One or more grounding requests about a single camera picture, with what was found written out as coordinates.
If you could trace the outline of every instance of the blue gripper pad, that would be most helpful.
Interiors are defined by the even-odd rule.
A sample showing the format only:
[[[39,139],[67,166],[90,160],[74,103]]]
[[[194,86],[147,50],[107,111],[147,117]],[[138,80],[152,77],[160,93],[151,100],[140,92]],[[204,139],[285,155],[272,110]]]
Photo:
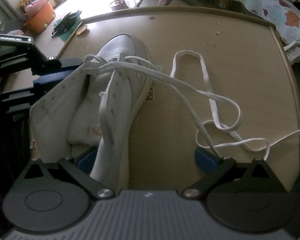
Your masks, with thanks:
[[[215,156],[214,154],[201,147],[197,147],[195,149],[194,161],[198,168],[204,173],[214,171],[222,162],[220,157]]]
[[[96,161],[98,153],[98,148],[95,150],[92,150],[89,154],[87,154],[85,157],[83,157],[81,160],[77,162],[77,167],[85,172],[86,174],[90,174],[93,168],[93,165]]]

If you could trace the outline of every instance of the wooden tray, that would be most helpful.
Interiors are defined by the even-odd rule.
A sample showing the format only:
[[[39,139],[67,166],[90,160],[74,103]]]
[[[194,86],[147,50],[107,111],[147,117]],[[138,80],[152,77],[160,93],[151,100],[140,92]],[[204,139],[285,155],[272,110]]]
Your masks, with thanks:
[[[114,11],[82,23],[89,30],[66,42],[59,54],[62,58],[96,54],[113,36],[128,33],[140,38],[152,62],[170,74],[174,54],[190,49],[203,55],[215,93],[241,107],[243,124],[238,133],[242,138],[263,137],[272,143],[300,128],[296,81],[269,22],[223,10],[167,6]],[[190,56],[179,60],[176,77],[206,89],[199,61]],[[196,127],[167,89],[157,83],[153,89],[154,100],[143,104],[130,130],[130,188],[184,189],[203,176],[194,163]],[[202,121],[211,119],[207,98],[186,96]],[[236,109],[228,104],[218,107],[221,122],[233,124]],[[215,144],[232,141],[227,134],[208,128]],[[239,162],[264,155],[241,147],[220,151]],[[268,163],[290,190],[300,167],[300,138],[273,147]]]

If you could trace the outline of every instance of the orange basket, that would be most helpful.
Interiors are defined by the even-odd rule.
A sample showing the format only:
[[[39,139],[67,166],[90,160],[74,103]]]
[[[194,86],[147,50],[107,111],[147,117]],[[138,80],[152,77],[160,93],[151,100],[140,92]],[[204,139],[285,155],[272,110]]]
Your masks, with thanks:
[[[34,17],[26,21],[25,27],[34,34],[39,34],[48,27],[49,23],[56,17],[56,13],[48,2]]]

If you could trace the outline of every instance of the pink container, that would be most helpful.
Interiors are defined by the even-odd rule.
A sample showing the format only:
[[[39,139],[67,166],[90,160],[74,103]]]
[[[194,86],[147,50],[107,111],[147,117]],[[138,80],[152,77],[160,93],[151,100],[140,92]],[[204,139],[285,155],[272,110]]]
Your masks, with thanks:
[[[41,11],[41,9],[48,3],[48,0],[38,0],[37,2],[34,2],[32,4],[29,4],[26,8],[26,14],[29,17],[35,16],[38,12]]]

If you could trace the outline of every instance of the shoelace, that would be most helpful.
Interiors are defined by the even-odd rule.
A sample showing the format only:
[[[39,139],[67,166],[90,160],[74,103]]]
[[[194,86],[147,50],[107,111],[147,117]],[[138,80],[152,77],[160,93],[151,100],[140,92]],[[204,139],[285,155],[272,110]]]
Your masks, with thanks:
[[[179,79],[174,78],[176,70],[177,70],[177,59],[184,55],[190,55],[190,56],[200,59],[200,64],[201,64],[202,73],[203,73],[203,80],[206,84],[207,92],[201,91],[201,90],[196,90],[195,88],[190,86],[188,83],[185,83]],[[240,137],[240,135],[235,131],[239,128],[239,126],[241,125],[241,122],[242,122],[242,112],[240,110],[239,105],[227,97],[223,97],[223,96],[213,93],[212,85],[209,80],[208,71],[207,71],[206,65],[204,63],[203,57],[197,52],[194,52],[191,50],[182,50],[182,51],[177,52],[175,54],[173,62],[172,62],[172,71],[171,71],[170,76],[168,76],[164,73],[158,72],[156,70],[156,67],[151,62],[149,62],[148,60],[145,60],[141,57],[126,56],[126,57],[124,57],[124,59],[127,61],[129,59],[137,59],[138,61],[147,63],[151,68],[143,67],[143,66],[140,66],[140,65],[137,65],[134,63],[130,63],[130,62],[122,62],[122,61],[108,62],[100,56],[87,55],[85,57],[84,61],[90,61],[89,62],[90,67],[85,68],[84,72],[86,74],[99,74],[99,73],[104,73],[104,72],[110,72],[115,69],[128,69],[128,70],[134,70],[138,73],[145,75],[147,78],[152,79],[153,81],[163,84],[165,87],[167,87],[171,92],[173,92],[177,96],[177,98],[184,104],[185,108],[190,113],[196,127],[198,128],[198,130],[195,134],[195,141],[196,141],[197,145],[199,147],[203,147],[205,149],[210,149],[214,154],[218,155],[219,157],[221,157],[221,155],[218,153],[217,148],[240,145],[244,149],[246,149],[250,152],[259,152],[259,151],[266,150],[266,153],[263,158],[266,161],[269,156],[271,146],[273,146],[285,139],[288,139],[288,138],[291,138],[291,137],[294,137],[294,136],[297,136],[298,134],[300,134],[300,129],[296,130],[296,131],[284,136],[283,138],[275,141],[272,144],[270,144],[269,141],[265,138],[250,138],[250,139],[243,140]],[[193,107],[191,106],[191,104],[189,103],[189,101],[185,98],[185,96],[178,89],[192,90],[201,95],[208,97],[209,102],[210,102],[210,108],[211,108],[213,120],[207,120],[205,122],[202,122],[201,119],[199,118],[199,116],[197,115],[197,113],[195,112],[195,110],[193,109]],[[238,118],[232,126],[227,126],[220,122],[216,101],[228,102],[237,108]],[[218,145],[213,145],[211,137],[204,127],[206,124],[209,124],[209,123],[213,123],[219,130],[228,133],[231,137],[233,137],[236,140],[236,142],[221,143]],[[206,139],[208,146],[203,146],[198,142],[199,132],[202,133],[202,135]],[[251,141],[264,141],[266,143],[266,146],[257,148],[257,149],[251,149],[247,145],[247,143],[251,142]]]

